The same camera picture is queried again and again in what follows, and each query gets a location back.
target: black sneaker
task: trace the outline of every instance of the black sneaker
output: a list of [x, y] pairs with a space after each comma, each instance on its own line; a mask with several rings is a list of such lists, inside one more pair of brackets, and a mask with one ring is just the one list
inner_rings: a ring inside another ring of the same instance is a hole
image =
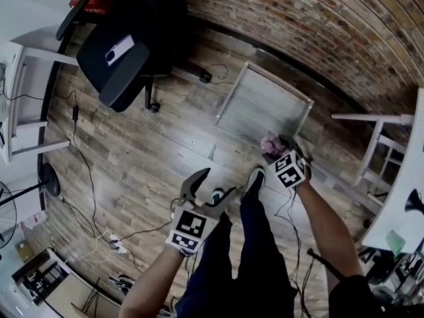
[[259, 193], [262, 191], [262, 189], [265, 186], [265, 181], [266, 181], [265, 169], [262, 166], [255, 167], [249, 175], [246, 188], [244, 189], [244, 192], [243, 192], [243, 197], [248, 192], [259, 195]]
[[222, 196], [224, 195], [224, 190], [222, 188], [215, 188], [211, 194], [211, 205], [215, 205], [216, 203], [218, 203], [218, 201], [220, 200], [220, 198], [222, 198]]

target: person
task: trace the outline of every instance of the person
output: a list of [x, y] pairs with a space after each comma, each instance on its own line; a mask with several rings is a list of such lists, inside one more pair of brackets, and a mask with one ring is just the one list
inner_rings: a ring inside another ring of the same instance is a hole
[[[278, 250], [259, 194], [266, 180], [265, 169], [249, 175], [240, 215], [245, 242], [238, 277], [233, 280], [229, 259], [231, 222], [223, 213], [203, 247], [199, 266], [176, 304], [178, 318], [193, 317], [294, 317], [294, 299], [284, 257]], [[313, 189], [309, 178], [298, 185], [299, 195], [311, 222], [317, 248], [327, 266], [329, 316], [379, 317], [376, 303], [363, 276], [353, 239], [346, 225]], [[216, 189], [211, 204], [223, 195]], [[165, 246], [154, 263], [127, 294], [120, 318], [156, 317], [170, 290], [184, 256]]]

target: chair caster wheel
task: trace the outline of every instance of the chair caster wheel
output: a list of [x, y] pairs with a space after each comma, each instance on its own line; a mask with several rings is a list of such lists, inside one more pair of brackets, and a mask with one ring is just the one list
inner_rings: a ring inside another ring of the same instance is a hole
[[160, 109], [159, 103], [152, 103], [152, 104], [150, 104], [150, 107], [149, 107], [148, 110], [152, 113], [157, 113], [159, 111], [159, 109]]
[[210, 74], [209, 72], [205, 72], [201, 75], [200, 77], [200, 81], [203, 83], [209, 83], [212, 80], [212, 74]]

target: black stand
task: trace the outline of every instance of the black stand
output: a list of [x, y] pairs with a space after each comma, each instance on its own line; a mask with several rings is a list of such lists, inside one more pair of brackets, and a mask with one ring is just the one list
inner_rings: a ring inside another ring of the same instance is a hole
[[153, 78], [149, 78], [144, 87], [144, 107], [153, 113], [157, 113], [160, 108], [159, 103], [152, 103]]
[[8, 197], [7, 199], [4, 199], [2, 201], [0, 201], [0, 207], [3, 206], [4, 204], [8, 203], [10, 200], [14, 200], [28, 192], [31, 192], [34, 189], [37, 189], [39, 187], [44, 186], [45, 189], [47, 189], [48, 193], [52, 196], [52, 197], [57, 197], [60, 193], [60, 184], [59, 184], [59, 179], [58, 176], [56, 174], [56, 172], [54, 171], [52, 165], [50, 164], [44, 164], [41, 167], [41, 171], [40, 171], [40, 179], [42, 180], [39, 184], [36, 184], [34, 186], [31, 186], [19, 193], [16, 193], [10, 197]]

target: blue jeans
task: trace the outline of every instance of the blue jeans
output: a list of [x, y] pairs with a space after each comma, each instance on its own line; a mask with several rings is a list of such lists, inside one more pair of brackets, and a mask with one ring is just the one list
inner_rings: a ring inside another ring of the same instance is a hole
[[203, 256], [176, 304], [178, 318], [293, 317], [297, 291], [290, 285], [284, 257], [278, 251], [263, 204], [247, 193], [241, 202], [244, 245], [238, 277], [231, 275], [231, 222], [223, 213], [205, 241]]

